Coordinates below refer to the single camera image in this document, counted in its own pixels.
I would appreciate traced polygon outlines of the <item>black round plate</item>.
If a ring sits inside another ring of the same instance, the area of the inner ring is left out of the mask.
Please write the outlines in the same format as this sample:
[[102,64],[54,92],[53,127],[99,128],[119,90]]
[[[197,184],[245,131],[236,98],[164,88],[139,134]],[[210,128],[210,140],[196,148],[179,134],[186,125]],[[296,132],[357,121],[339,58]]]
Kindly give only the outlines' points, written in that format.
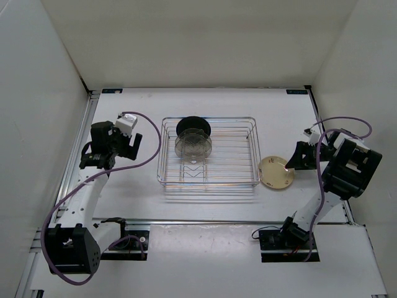
[[185,130],[188,129],[203,130],[203,132],[208,136],[210,136],[212,132],[208,121],[203,117],[198,116],[188,116],[182,118],[176,126],[177,136],[181,135]]

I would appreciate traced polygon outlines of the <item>clear glass plate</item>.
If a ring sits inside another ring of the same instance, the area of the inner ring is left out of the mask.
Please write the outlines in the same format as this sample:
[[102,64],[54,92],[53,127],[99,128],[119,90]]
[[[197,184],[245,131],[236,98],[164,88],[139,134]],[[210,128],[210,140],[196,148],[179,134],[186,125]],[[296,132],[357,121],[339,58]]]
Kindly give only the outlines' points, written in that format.
[[175,153],[182,157],[208,157],[212,152],[212,140],[203,130],[188,129],[177,136]]
[[203,162],[212,153],[212,140],[204,135],[190,133],[176,138],[174,151],[185,162]]

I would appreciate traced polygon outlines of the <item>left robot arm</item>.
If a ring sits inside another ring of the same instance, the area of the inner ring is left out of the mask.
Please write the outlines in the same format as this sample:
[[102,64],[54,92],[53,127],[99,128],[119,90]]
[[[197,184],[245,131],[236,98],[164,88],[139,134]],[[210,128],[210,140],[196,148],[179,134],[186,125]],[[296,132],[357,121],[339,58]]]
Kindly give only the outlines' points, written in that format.
[[116,248],[129,244],[130,233],[125,229],[124,219],[111,217],[100,223],[92,220],[116,157],[129,160],[137,157],[142,139],[141,134],[132,133],[137,122],[136,116],[127,114],[115,122],[92,124],[91,139],[83,147],[79,163],[83,185],[69,198],[54,227],[45,231],[44,243],[53,263],[52,273],[94,274],[101,254],[111,244]]

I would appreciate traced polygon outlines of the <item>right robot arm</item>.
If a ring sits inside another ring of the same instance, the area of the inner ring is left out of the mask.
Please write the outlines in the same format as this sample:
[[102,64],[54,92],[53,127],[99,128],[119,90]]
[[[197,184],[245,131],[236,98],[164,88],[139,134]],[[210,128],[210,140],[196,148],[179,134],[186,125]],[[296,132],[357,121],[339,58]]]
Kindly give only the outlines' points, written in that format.
[[361,196],[383,158],[382,154],[349,138],[343,130],[332,132],[328,144],[310,129],[305,133],[309,140],[297,142],[285,167],[315,170],[319,174],[320,189],[304,207],[284,221],[279,242],[286,248],[312,242],[314,226],[342,201]]

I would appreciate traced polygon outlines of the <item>beige ceramic plate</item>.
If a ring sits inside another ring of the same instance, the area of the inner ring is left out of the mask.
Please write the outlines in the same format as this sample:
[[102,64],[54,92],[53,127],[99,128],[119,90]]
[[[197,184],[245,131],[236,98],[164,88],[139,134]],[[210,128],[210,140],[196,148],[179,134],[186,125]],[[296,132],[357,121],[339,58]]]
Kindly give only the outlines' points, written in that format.
[[294,178],[294,169],[286,168],[287,160],[279,156],[267,156],[259,164],[261,183],[271,189],[281,190],[288,188]]

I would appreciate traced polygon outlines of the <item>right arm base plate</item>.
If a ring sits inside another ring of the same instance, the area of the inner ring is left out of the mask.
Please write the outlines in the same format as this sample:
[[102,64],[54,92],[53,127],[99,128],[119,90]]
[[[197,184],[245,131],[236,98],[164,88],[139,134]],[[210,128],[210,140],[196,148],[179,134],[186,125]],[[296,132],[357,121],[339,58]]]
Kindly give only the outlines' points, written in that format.
[[259,242],[261,261],[263,263],[300,263],[320,262],[316,240],[312,238],[312,244],[291,242],[281,236],[281,228],[276,226],[265,226],[254,230],[251,238]]

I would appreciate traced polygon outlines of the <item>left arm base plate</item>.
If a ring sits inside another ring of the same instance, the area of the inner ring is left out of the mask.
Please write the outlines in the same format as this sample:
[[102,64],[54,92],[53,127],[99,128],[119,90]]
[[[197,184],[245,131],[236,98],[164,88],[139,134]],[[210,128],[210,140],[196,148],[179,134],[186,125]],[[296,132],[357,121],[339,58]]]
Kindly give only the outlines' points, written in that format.
[[149,225],[126,225],[123,238],[131,236],[129,239],[123,240],[109,248],[110,244],[115,242],[112,240],[102,252],[101,261],[146,261],[148,258],[148,247],[150,241],[150,227]]

